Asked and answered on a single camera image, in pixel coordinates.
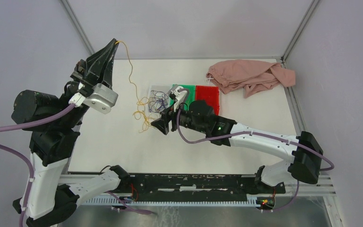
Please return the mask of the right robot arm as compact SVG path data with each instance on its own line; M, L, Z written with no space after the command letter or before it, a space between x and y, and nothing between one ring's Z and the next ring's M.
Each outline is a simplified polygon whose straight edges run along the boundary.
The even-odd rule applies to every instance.
M187 109L184 107L185 104L180 104L164 109L151 125L164 135L185 127L205 134L198 142L249 148L280 158L280 162L258 169L254 187L260 193L293 179L307 184L318 183L323 150L311 133L302 131L295 136L257 130L216 115L204 100L192 102Z

